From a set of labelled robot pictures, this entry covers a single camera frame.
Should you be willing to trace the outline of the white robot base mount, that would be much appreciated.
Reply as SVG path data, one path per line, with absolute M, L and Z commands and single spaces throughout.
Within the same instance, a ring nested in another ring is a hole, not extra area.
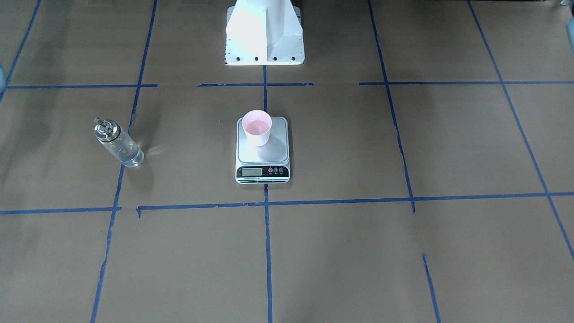
M 238 0 L 227 9 L 224 63 L 300 65 L 305 61 L 301 9 L 291 0 Z

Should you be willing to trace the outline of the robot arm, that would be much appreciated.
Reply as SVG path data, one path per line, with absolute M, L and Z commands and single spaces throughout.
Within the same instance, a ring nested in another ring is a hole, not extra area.
M 566 34 L 570 44 L 570 49 L 574 52 L 574 18 L 571 18 L 565 26 Z

